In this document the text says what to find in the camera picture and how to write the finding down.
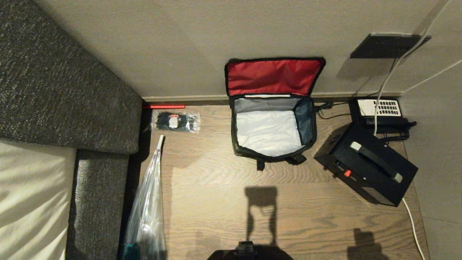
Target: clear plastic bag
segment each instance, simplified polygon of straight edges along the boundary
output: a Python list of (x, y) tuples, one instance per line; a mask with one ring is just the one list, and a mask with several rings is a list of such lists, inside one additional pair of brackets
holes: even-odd
[(161, 135), (154, 156), (136, 191), (124, 240), (124, 260), (167, 260), (162, 208)]
[(200, 128), (201, 116), (199, 113), (152, 111), (151, 130), (160, 129), (199, 133)]

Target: bag lid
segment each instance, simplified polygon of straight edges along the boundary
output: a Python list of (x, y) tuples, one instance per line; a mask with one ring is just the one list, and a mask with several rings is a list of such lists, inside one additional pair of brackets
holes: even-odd
[(309, 96), (324, 65), (326, 60), (322, 57), (230, 60), (225, 65), (226, 92), (228, 96)]

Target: floor board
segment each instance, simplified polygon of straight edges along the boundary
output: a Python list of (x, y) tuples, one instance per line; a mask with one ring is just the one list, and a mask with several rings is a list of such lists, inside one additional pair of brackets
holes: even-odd
[[(257, 172), (254, 160), (233, 154), (228, 106), (190, 106), (187, 111), (201, 114), (200, 134), (153, 131), (151, 153), (141, 165), (143, 175), (158, 136), (165, 135), (161, 173), (169, 259), (206, 260), (216, 250), (234, 249), (247, 239), (249, 226), (254, 244), (275, 239), (293, 259), (420, 258), (403, 204), (370, 204), (313, 159), (332, 130), (351, 121), (349, 116), (317, 118), (317, 142), (304, 152), (308, 160), (302, 165), (267, 163)], [(323, 116), (348, 111), (347, 105), (338, 105)], [(402, 142), (390, 145), (406, 155)], [(428, 259), (413, 185), (405, 198)]]

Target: black wall plate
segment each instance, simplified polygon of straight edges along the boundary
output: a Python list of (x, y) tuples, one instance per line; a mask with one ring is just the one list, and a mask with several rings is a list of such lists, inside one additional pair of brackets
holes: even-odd
[[(394, 59), (410, 50), (420, 39), (420, 35), (370, 34), (350, 54), (351, 59)], [(432, 37), (427, 36), (422, 46)]]

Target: baseboard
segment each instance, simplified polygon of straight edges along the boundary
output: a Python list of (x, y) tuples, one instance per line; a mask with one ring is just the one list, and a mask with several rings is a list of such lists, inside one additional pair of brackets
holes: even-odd
[[(325, 92), (312, 93), (311, 97), (315, 102), (338, 101), (345, 102), (353, 97), (362, 97), (375, 92)], [(403, 91), (385, 91), (382, 96), (388, 98), (398, 98), (402, 96)], [(172, 104), (181, 103), (186, 105), (227, 105), (227, 95), (201, 95), (201, 96), (169, 96), (169, 97), (143, 97), (147, 103), (155, 104)]]

